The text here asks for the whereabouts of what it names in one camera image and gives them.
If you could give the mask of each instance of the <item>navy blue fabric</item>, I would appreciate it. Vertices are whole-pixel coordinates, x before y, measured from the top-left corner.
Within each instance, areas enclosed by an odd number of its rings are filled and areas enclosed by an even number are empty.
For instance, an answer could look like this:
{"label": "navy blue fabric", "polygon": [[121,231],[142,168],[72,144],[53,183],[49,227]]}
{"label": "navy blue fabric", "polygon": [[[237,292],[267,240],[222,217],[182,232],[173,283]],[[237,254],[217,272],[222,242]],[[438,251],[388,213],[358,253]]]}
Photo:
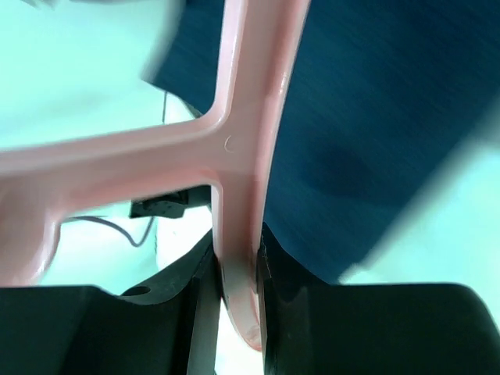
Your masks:
{"label": "navy blue fabric", "polygon": [[[213,101],[223,2],[187,6],[155,83]],[[312,0],[265,221],[334,283],[362,260],[500,87],[500,2]]]}

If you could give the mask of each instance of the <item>pink plastic hanger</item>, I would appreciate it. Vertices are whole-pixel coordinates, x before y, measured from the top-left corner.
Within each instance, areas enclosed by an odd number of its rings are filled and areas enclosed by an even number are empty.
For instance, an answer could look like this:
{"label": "pink plastic hanger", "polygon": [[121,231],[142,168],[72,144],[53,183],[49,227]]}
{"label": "pink plastic hanger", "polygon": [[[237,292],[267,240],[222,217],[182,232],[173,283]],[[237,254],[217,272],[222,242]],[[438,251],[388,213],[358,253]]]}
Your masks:
{"label": "pink plastic hanger", "polygon": [[254,258],[309,0],[226,0],[216,98],[196,120],[0,153],[0,285],[35,283],[72,213],[211,184],[233,325],[260,349]]}

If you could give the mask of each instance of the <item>dark blue mat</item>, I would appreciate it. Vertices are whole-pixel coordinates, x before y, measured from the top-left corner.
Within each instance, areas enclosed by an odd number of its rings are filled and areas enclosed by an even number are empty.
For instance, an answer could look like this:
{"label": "dark blue mat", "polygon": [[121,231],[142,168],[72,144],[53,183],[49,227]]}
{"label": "dark blue mat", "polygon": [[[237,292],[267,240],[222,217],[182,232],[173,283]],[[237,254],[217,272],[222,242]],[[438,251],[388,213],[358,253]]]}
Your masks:
{"label": "dark blue mat", "polygon": [[[202,113],[222,0],[189,1],[155,84]],[[334,283],[478,123],[500,87],[500,2],[312,0],[281,122],[266,222]]]}

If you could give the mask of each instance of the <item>wire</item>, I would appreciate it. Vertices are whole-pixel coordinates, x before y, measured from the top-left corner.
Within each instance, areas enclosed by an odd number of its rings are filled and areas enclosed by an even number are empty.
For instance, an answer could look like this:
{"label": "wire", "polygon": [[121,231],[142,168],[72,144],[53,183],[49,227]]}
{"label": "wire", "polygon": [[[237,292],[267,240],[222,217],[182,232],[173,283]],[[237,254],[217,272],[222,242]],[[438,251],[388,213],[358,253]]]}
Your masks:
{"label": "wire", "polygon": [[75,221],[88,221],[91,223],[96,223],[96,224],[102,224],[106,225],[107,227],[110,227],[114,230],[117,230],[120,232],[125,238],[130,242],[132,246],[135,248],[140,248],[148,239],[148,235],[151,232],[152,226],[153,226],[153,221],[155,221],[155,217],[153,216],[148,223],[148,226],[146,227],[146,230],[144,234],[142,235],[142,238],[139,242],[136,242],[130,233],[128,233],[126,230],[124,230],[120,225],[113,223],[112,221],[108,221],[106,219],[103,219],[101,216],[75,216],[71,217],[67,220],[64,220],[64,223],[73,223]]}

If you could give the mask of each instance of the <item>pink toy part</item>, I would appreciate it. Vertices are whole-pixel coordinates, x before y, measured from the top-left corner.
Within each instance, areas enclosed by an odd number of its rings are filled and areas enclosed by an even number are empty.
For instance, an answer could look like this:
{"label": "pink toy part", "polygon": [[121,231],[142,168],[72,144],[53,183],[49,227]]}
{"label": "pink toy part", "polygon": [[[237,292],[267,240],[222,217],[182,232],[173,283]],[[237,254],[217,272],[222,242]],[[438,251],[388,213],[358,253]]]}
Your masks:
{"label": "pink toy part", "polygon": [[199,119],[0,153],[0,284],[36,282],[60,223],[78,210],[210,184],[227,308],[260,349],[254,258],[308,7],[309,0],[226,0],[216,99]]}

